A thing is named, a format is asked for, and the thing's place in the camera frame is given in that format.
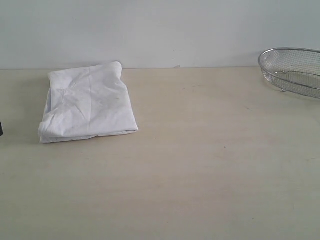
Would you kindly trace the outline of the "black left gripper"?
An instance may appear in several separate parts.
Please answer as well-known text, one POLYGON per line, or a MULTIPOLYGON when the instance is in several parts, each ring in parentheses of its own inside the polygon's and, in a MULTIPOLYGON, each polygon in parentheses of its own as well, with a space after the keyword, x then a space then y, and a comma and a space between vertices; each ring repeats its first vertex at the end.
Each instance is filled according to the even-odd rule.
POLYGON ((0 137, 3 136, 3 127, 2 127, 2 123, 0 122, 0 137))

